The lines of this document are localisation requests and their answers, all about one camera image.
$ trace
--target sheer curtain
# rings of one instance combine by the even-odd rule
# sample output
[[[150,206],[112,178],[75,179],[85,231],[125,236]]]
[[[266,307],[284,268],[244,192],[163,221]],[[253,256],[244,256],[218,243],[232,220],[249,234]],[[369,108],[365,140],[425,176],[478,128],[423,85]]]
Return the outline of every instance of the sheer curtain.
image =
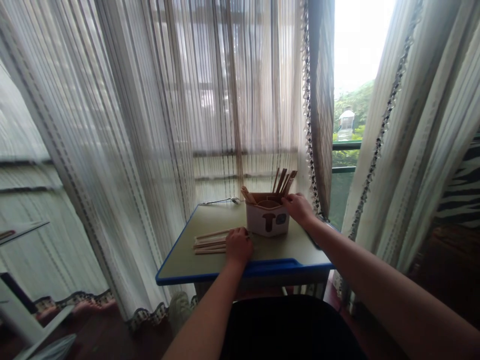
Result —
[[[475,1],[393,14],[342,232],[403,273],[480,125],[479,19]]]
[[[0,247],[0,272],[8,272],[33,301],[103,295],[107,283],[49,159],[22,95],[0,61],[0,228],[50,221]]]
[[[302,11],[299,1],[0,4],[5,67],[133,325],[175,291],[194,295],[191,284],[158,287],[155,274],[198,202],[305,168]]]

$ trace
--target sky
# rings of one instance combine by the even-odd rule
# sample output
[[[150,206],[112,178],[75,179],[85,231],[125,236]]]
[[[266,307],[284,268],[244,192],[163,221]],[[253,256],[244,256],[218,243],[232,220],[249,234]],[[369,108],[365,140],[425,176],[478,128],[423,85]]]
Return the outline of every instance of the sky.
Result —
[[[335,98],[375,79],[395,0],[335,0]]]

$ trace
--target metal spoon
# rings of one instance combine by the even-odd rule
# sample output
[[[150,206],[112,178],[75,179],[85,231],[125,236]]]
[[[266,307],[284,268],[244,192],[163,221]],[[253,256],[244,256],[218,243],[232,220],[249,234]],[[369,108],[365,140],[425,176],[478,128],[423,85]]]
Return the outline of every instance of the metal spoon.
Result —
[[[205,202],[201,202],[199,205],[208,205],[208,204],[213,204],[213,203],[219,203],[219,202],[225,201],[225,200],[230,200],[235,205],[240,205],[240,199],[238,197],[235,197],[235,196],[234,197],[227,197],[226,199],[222,199],[222,200],[205,201]]]

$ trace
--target wooden stick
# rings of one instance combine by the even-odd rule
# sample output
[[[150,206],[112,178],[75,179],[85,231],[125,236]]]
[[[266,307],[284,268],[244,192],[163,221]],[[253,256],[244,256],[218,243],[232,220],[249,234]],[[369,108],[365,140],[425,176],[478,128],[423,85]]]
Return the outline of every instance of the wooden stick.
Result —
[[[215,243],[217,241],[225,241],[226,236],[214,237],[208,240],[198,240],[196,239],[195,244],[207,244],[207,243]]]
[[[215,246],[215,245],[218,245],[218,244],[226,244],[225,240],[223,241],[215,241],[215,242],[205,242],[205,243],[195,243],[193,244],[193,248],[194,249],[197,249],[197,248],[204,248],[204,247],[209,247],[209,246]]]
[[[225,246],[226,242],[217,242],[217,243],[208,243],[208,244],[195,244],[192,246],[192,249],[204,249],[204,248],[211,248],[216,246]]]
[[[273,190],[271,191],[272,193],[275,192],[275,185],[277,185],[277,178],[279,177],[279,171],[280,171],[280,168],[277,167],[277,168],[276,168],[275,181],[273,182]]]
[[[228,233],[230,230],[234,230],[234,229],[235,229],[235,228],[231,228],[231,229],[227,229],[227,230],[211,232],[211,233],[208,233],[208,234],[205,234],[205,235],[195,236],[195,239],[198,240],[198,239],[208,238],[208,237],[210,237],[210,236],[212,236],[212,235],[218,235],[218,234]]]
[[[195,250],[195,255],[223,254],[226,250]]]
[[[283,186],[281,187],[281,190],[280,190],[280,194],[284,193],[285,187],[287,186],[287,183],[289,182],[289,178],[290,178],[291,175],[292,175],[291,173],[286,175],[285,181],[283,182]]]
[[[247,196],[248,197],[248,201],[254,205],[257,205],[257,201],[255,200],[254,196],[249,192],[249,190],[247,189],[246,186],[242,186],[241,187],[241,193],[243,194],[243,196]]]
[[[278,185],[276,187],[276,193],[277,194],[280,193],[280,189],[282,188],[282,182],[284,181],[286,173],[287,173],[287,169],[283,169],[281,171],[280,180],[278,180]]]
[[[221,250],[221,249],[226,249],[227,244],[220,244],[220,245],[215,245],[215,246],[207,246],[207,247],[196,247],[195,250]]]
[[[294,180],[292,178],[290,180],[288,180],[288,185],[286,186],[285,193],[283,194],[284,197],[287,196],[287,194],[289,193],[290,187],[292,186],[293,182],[294,182]]]

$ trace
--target forearm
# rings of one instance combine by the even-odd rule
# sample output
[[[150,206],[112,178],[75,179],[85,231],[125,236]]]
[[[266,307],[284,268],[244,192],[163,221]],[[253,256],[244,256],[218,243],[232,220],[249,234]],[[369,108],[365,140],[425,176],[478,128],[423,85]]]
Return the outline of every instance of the forearm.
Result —
[[[244,265],[229,263],[201,299],[164,359],[218,359]]]
[[[409,357],[463,359],[478,351],[479,332],[406,276],[320,220],[304,227]]]

